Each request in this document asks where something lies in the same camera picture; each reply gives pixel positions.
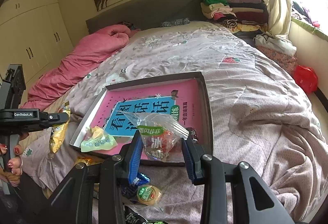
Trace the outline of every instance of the pink blanket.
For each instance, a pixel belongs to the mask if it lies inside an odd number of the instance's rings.
[[[134,33],[125,25],[105,27],[80,40],[74,50],[30,88],[22,108],[46,109],[117,50],[126,46]]]

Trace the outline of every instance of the blue candy wrapper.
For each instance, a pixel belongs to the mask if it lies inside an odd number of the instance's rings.
[[[150,178],[142,173],[137,173],[137,177],[134,179],[131,185],[121,185],[121,193],[127,199],[137,195],[138,187],[144,184],[150,183]]]

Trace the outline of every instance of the red plastic bag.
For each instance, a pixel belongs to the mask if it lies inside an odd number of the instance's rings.
[[[298,65],[293,78],[306,94],[310,94],[318,89],[318,76],[310,67]]]

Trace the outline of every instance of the pink book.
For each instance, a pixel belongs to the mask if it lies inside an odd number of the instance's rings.
[[[171,114],[185,128],[196,130],[199,143],[203,143],[198,83],[196,79],[125,91],[107,91],[91,127],[99,126],[115,136],[118,146],[97,152],[118,154],[122,146],[131,142],[137,128],[118,112],[155,112]]]

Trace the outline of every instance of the gray headboard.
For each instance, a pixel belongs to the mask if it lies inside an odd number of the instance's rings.
[[[146,30],[160,27],[164,21],[189,18],[203,21],[200,3],[203,0],[130,0],[106,10],[86,21],[89,34],[121,21],[132,22],[135,27]]]

